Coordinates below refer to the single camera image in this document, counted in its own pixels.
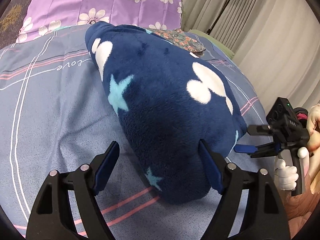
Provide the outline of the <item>white gloved right hand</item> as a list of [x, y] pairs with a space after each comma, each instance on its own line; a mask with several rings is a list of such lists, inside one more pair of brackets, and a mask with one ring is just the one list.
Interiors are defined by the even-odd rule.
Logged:
[[[306, 147], [298, 150], [298, 157], [303, 164], [303, 174], [306, 176], [309, 171], [309, 151]], [[280, 191], [293, 191], [297, 186], [299, 175], [295, 166], [288, 166], [284, 159], [276, 157], [276, 186]]]

